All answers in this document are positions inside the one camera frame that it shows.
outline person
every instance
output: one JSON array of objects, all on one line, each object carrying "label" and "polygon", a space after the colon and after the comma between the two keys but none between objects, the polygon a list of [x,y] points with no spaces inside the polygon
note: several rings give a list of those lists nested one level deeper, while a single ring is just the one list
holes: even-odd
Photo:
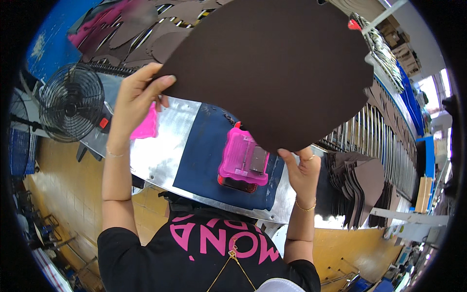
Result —
[{"label": "person", "polygon": [[[141,246],[130,193],[129,137],[151,103],[156,102],[158,111],[169,106],[167,96],[160,94],[176,78],[151,82],[161,67],[150,63],[125,78],[115,104],[102,182],[103,231],[98,237],[106,291],[320,291],[313,237],[321,162],[310,147],[296,153],[299,165],[288,150],[278,150],[297,193],[283,259],[251,218],[193,201],[185,204],[188,209],[171,207],[168,222]],[[175,201],[174,206],[182,205]]]}]

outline gold bracelet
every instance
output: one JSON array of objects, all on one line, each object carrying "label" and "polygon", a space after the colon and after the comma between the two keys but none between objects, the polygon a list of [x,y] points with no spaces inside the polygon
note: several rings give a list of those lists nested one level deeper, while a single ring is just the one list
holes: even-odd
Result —
[{"label": "gold bracelet", "polygon": [[316,207],[316,197],[315,197],[315,203],[313,204],[313,207],[311,207],[310,209],[303,209],[303,208],[298,204],[297,197],[295,197],[295,204],[297,205],[297,207],[299,207],[299,208],[302,209],[303,211],[309,212],[309,211],[311,211],[311,210],[314,210],[315,207]]},{"label": "gold bracelet", "polygon": [[122,157],[124,156],[125,154],[122,154],[122,155],[115,155],[115,154],[112,154],[112,152],[110,152],[109,148],[106,146],[106,150],[107,150],[107,154],[110,156],[110,157]]}]

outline red tag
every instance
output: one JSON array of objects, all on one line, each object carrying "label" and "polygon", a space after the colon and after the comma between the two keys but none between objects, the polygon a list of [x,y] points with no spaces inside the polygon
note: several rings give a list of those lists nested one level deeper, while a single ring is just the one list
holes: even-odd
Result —
[{"label": "red tag", "polygon": [[354,30],[359,30],[359,31],[361,31],[360,25],[358,25],[358,23],[357,23],[355,20],[353,20],[353,19],[351,19],[351,20],[349,21],[349,23],[347,24],[347,26],[348,26],[349,29],[354,29]]},{"label": "red tag", "polygon": [[107,126],[108,123],[109,123],[109,120],[108,120],[108,119],[102,118],[102,120],[101,120],[100,123],[99,123],[99,126],[100,126],[101,128],[105,128],[105,127]]}]

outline yellow floor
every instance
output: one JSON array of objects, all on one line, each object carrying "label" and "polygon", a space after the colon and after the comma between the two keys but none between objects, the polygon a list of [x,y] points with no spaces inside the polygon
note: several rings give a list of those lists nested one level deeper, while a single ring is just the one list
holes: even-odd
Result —
[{"label": "yellow floor", "polygon": [[[77,236],[71,247],[88,261],[97,255],[97,238],[102,227],[100,192],[104,161],[98,162],[86,153],[78,163],[78,146],[79,143],[62,144],[43,138],[36,158],[41,170],[28,176],[25,185],[42,215],[53,214],[57,218],[58,231],[65,239]],[[133,196],[136,226],[143,245],[167,222],[164,216],[167,201],[157,196],[161,191],[154,186]],[[382,230],[378,229],[350,232],[317,229],[313,257],[321,282],[325,282],[326,277],[337,276],[329,266],[335,271],[350,271],[341,257],[359,267],[365,279],[380,279],[401,250],[401,247],[394,247],[393,240],[383,240],[381,235]],[[62,252],[75,268],[84,265],[68,248],[62,248]],[[97,263],[92,264],[90,270],[98,275]],[[339,281],[323,287],[322,291],[338,291],[342,285],[344,281]]]}]

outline hand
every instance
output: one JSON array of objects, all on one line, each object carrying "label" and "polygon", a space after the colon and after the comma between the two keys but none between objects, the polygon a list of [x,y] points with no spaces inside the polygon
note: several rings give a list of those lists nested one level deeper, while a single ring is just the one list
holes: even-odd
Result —
[{"label": "hand", "polygon": [[160,99],[159,95],[175,83],[175,76],[162,76],[148,85],[152,76],[161,67],[162,64],[149,63],[123,79],[115,103],[109,140],[126,143],[134,129],[148,114],[153,101],[156,102],[158,112],[161,111],[161,104],[164,107],[169,107],[167,96],[163,95]]},{"label": "hand", "polygon": [[300,163],[297,165],[295,157],[290,151],[278,149],[277,152],[287,165],[290,185],[297,193],[298,203],[304,209],[313,207],[319,170],[321,169],[321,158],[313,156],[311,147],[306,147],[295,153],[300,156]]}]

